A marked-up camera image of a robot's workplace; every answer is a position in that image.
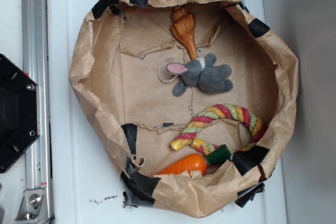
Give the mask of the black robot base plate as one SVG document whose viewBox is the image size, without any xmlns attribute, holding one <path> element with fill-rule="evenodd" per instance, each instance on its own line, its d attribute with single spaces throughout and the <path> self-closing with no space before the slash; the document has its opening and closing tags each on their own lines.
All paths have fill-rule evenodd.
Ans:
<svg viewBox="0 0 336 224">
<path fill-rule="evenodd" d="M 1 173 L 39 137 L 38 85 L 1 54 Z"/>
</svg>

